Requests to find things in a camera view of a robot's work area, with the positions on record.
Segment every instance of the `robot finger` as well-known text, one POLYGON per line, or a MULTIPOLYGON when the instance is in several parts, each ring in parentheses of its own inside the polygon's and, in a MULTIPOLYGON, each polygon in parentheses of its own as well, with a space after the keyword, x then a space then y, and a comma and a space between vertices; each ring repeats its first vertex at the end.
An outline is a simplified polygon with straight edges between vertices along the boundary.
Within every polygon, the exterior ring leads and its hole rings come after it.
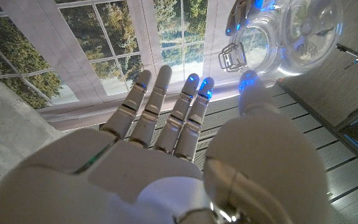
POLYGON ((187 110, 196 93, 199 80, 200 78, 195 73, 187 78, 179 94, 179 99, 175 103, 153 149, 172 154, 179 132, 185 121, 187 110))
POLYGON ((125 137, 135 119, 139 106, 143 102, 151 76, 152 74, 148 70, 144 70, 139 75, 122 105, 118 107, 117 111, 109 118, 106 124, 103 125, 100 129, 101 131, 113 133, 117 139, 123 139, 125 137))
POLYGON ((164 102, 169 81, 171 80, 172 69, 168 65, 161 67, 157 80, 153 88, 153 92, 146 104, 129 141, 136 142, 142 147, 148 149, 153 136, 158 116, 160 115, 161 106, 164 102))
POLYGON ((174 156, 193 162, 198 136, 201 132, 201 125, 203 124, 209 99, 212 97, 213 87, 214 80, 212 78, 204 79, 179 136, 177 147, 173 152, 174 156))

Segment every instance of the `metal grate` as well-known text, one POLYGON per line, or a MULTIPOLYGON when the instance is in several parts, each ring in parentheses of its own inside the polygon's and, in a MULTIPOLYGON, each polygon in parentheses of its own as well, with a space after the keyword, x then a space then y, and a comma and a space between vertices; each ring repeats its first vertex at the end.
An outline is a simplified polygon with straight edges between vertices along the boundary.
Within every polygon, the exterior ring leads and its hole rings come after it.
POLYGON ((279 108, 290 105, 292 103, 296 103, 296 101, 287 93, 279 96, 274 96, 272 99, 273 103, 279 108))
POLYGON ((207 131, 201 132, 200 133, 200 138, 198 140, 200 141, 200 140, 215 136, 215 134, 218 133, 220 128, 221 127, 217 127, 217 128, 213 128, 213 129, 209 129, 207 131))
POLYGON ((280 111, 291 119, 308 114, 299 103, 281 108, 280 111))
POLYGON ((232 108, 226 111, 218 112, 209 116, 206 116, 203 121, 203 127, 201 130, 207 130, 221 126, 230 119, 237 118, 239 116, 238 108, 232 108))
POLYGON ((341 142, 335 142, 334 144, 319 149, 317 152, 323 160, 326 169, 332 168, 355 157, 355 155, 341 142))
POLYGON ((332 171, 327 172, 328 191, 333 195, 331 198, 358 186, 358 159, 350 161, 332 171))
POLYGON ((297 119, 292 120, 303 133, 305 131, 312 130, 314 128, 321 127, 320 122, 318 122, 312 115, 306 115, 297 119))
POLYGON ((318 148, 333 141, 337 141, 335 136, 333 136, 326 128, 319 128, 308 132, 305 134, 305 136, 311 141, 314 148, 318 148))
POLYGON ((333 224, 358 223, 358 189, 333 202, 331 221, 333 224))
POLYGON ((196 164, 198 168, 200 168, 200 170, 204 169, 205 153, 206 153, 206 149, 196 152, 196 156, 194 158, 194 164, 196 164))
POLYGON ((210 102, 205 115, 227 110, 228 108, 237 107, 239 105, 239 96, 233 96, 224 100, 210 102))

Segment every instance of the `clear glass jar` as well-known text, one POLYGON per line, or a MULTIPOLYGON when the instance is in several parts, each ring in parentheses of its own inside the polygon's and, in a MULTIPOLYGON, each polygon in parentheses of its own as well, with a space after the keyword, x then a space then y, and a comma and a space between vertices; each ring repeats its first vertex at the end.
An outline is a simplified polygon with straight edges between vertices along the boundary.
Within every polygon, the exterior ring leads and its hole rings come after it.
POLYGON ((231 39, 244 46, 247 66, 240 72, 252 69, 272 82, 320 66, 342 32, 339 0, 264 0, 247 18, 231 39))

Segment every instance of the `fingertip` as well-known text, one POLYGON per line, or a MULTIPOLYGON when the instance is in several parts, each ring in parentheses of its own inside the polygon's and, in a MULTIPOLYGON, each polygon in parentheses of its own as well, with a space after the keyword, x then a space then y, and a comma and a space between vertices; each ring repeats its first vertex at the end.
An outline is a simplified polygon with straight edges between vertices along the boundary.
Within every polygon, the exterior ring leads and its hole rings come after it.
POLYGON ((203 95, 208 99, 210 99, 212 97, 214 85, 215 85, 215 81, 213 80, 213 78, 211 77, 205 78, 201 83, 198 94, 203 95))
POLYGON ((200 78, 197 74, 192 73, 187 77, 187 80, 185 82, 185 85, 181 89, 182 92, 186 93, 189 96, 193 96, 196 93, 198 82, 200 81, 200 78))
POLYGON ((163 90, 168 89, 169 81, 172 76, 172 68, 169 65, 163 65, 158 72, 157 80, 155 81, 155 85, 158 88, 163 90))
POLYGON ((151 79, 152 73, 149 70, 144 70, 137 78, 136 84, 148 88, 151 79))

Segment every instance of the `white robotic hand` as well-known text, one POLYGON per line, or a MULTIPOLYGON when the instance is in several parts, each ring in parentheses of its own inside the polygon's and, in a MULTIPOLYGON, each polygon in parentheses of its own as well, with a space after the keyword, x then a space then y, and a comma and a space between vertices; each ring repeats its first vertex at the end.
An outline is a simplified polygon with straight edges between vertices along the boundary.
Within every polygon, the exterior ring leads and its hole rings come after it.
POLYGON ((240 80, 240 117, 225 123, 206 152, 204 186, 232 220, 328 223, 323 162, 273 105, 254 71, 240 80))
POLYGON ((197 74, 188 77, 148 150, 171 74, 169 66, 160 69, 129 141, 123 138, 144 99, 149 71, 100 131, 70 133, 10 171, 0 183, 0 223, 215 223, 202 173, 192 163, 212 78, 203 80, 185 119, 199 82, 197 74))

